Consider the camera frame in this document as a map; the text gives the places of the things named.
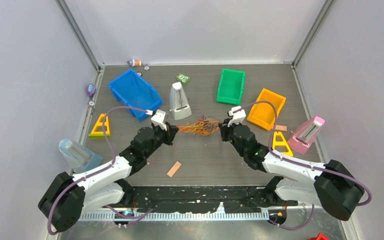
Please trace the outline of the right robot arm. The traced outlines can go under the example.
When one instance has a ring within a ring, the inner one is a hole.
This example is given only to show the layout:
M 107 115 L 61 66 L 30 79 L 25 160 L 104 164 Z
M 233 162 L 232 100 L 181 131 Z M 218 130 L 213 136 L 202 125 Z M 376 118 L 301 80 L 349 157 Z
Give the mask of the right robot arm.
M 268 203 L 299 201 L 320 206 L 338 220 L 350 219 L 365 190 L 341 162 L 310 162 L 269 150 L 247 125 L 229 121 L 218 125 L 222 141 L 231 143 L 253 170 L 275 175 L 265 187 Z

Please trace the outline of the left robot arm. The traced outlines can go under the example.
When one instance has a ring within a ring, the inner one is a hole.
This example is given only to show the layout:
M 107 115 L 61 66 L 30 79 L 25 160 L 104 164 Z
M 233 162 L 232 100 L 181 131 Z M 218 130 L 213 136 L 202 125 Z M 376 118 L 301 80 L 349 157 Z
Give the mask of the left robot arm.
M 164 126 L 140 128 L 126 149 L 92 170 L 74 175 L 59 173 L 38 203 L 38 209 L 47 218 L 48 233 L 62 233 L 82 215 L 105 205 L 118 203 L 128 207 L 134 197 L 125 178 L 146 166 L 148 158 L 161 145 L 171 146 L 179 131 L 168 122 Z

